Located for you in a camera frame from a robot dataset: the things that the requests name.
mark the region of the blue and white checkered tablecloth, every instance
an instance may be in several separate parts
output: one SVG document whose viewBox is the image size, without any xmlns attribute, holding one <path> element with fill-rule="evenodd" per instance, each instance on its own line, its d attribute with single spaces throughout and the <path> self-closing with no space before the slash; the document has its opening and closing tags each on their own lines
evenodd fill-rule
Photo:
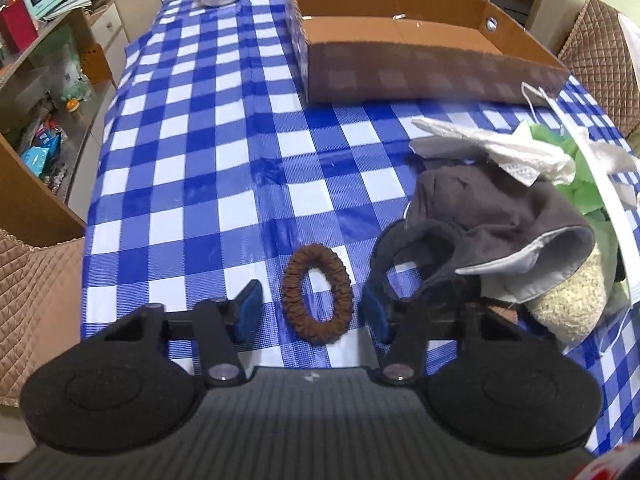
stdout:
<svg viewBox="0 0 640 480">
<path fill-rule="evenodd" d="M 510 132 L 527 109 L 499 104 L 411 101 L 311 107 L 285 25 L 283 0 L 239 0 L 220 9 L 163 0 L 148 33 L 127 48 L 127 65 L 106 118 L 89 211 L 82 272 L 82 335 L 149 301 L 184 310 L 203 298 L 235 296 L 252 278 L 264 287 L 259 329 L 239 355 L 246 366 L 378 366 L 358 315 L 335 344 L 298 338 L 281 308 L 290 255 L 318 242 L 343 259 L 356 300 L 376 237 L 401 217 L 417 177 L 409 140 L 414 116 Z M 596 101 L 571 78 L 559 103 L 591 137 L 626 142 Z M 539 117 L 558 128 L 549 110 Z M 623 180 L 638 186 L 638 176 Z M 640 218 L 628 213 L 636 239 Z M 417 283 L 396 267 L 402 294 Z M 303 283 L 316 319 L 332 297 L 317 271 Z M 618 326 L 599 329 L 613 338 Z M 605 407 L 588 447 L 604 452 L 640 427 L 640 317 L 598 356 L 591 337 L 572 352 L 602 384 Z M 193 370 L 196 349 L 175 342 L 170 356 Z M 455 355 L 431 344 L 430 370 Z"/>
</svg>

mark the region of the quilted chair cover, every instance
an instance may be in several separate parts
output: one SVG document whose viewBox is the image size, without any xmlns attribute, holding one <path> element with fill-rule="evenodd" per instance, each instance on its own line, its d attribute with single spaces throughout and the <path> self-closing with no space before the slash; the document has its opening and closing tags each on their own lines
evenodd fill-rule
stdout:
<svg viewBox="0 0 640 480">
<path fill-rule="evenodd" d="M 616 9 L 587 0 L 558 57 L 625 137 L 640 126 L 640 91 Z"/>
<path fill-rule="evenodd" d="M 80 339 L 84 238 L 36 248 L 0 229 L 0 404 Z"/>
</svg>

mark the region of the brown hair tie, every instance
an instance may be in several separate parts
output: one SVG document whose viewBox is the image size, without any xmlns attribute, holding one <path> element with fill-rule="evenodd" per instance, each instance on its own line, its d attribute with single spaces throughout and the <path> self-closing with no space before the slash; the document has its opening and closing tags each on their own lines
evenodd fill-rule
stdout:
<svg viewBox="0 0 640 480">
<path fill-rule="evenodd" d="M 331 285 L 334 314 L 317 321 L 302 300 L 302 276 L 311 267 L 319 269 Z M 347 332 L 353 314 L 351 280 L 340 256 L 322 244 L 300 247 L 289 260 L 282 280 L 282 305 L 293 330 L 310 343 L 333 343 Z"/>
</svg>

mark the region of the open cardboard box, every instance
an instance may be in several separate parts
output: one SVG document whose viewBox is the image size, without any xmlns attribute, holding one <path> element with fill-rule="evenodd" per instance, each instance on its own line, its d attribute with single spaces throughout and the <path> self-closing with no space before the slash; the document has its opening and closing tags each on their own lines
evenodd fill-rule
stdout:
<svg viewBox="0 0 640 480">
<path fill-rule="evenodd" d="M 286 9 L 309 102 L 522 104 L 523 81 L 557 97 L 569 77 L 555 56 L 486 0 L 286 0 Z"/>
</svg>

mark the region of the mask ear loop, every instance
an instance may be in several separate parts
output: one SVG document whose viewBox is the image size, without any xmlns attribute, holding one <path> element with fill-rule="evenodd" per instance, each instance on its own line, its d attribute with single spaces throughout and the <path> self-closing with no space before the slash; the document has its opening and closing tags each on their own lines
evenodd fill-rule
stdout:
<svg viewBox="0 0 640 480">
<path fill-rule="evenodd" d="M 631 312 L 631 307 L 629 307 L 626 310 L 625 315 L 622 316 L 622 321 L 620 321 L 620 326 L 618 327 L 618 333 L 616 334 L 615 338 L 613 338 L 613 341 L 611 342 L 611 344 L 607 346 L 604 350 L 602 349 L 602 343 L 604 343 L 604 338 L 602 338 L 602 340 L 600 341 L 600 344 L 598 345 L 598 354 L 600 355 L 600 357 L 603 357 L 603 355 L 606 354 L 609 351 L 609 349 L 613 348 L 613 345 L 615 345 L 618 342 L 618 339 L 620 339 L 620 336 L 622 335 L 622 329 L 625 327 L 626 316 L 628 316 L 630 312 Z"/>
<path fill-rule="evenodd" d="M 530 92 L 532 92 L 532 94 L 537 95 L 538 97 L 542 97 L 544 98 L 545 96 L 543 96 L 538 90 L 536 90 L 535 88 L 533 88 L 533 86 L 531 86 L 529 83 L 525 83 L 524 81 L 520 84 L 520 92 L 522 93 L 522 95 L 524 96 L 524 98 L 527 100 L 527 103 L 529 104 L 529 110 L 531 110 L 531 115 L 533 115 L 533 120 L 536 124 L 540 124 L 540 121 L 538 120 L 538 116 L 536 115 L 536 111 L 533 107 L 533 103 L 531 102 L 531 98 L 527 95 L 527 93 L 525 92 L 525 90 L 528 90 Z"/>
</svg>

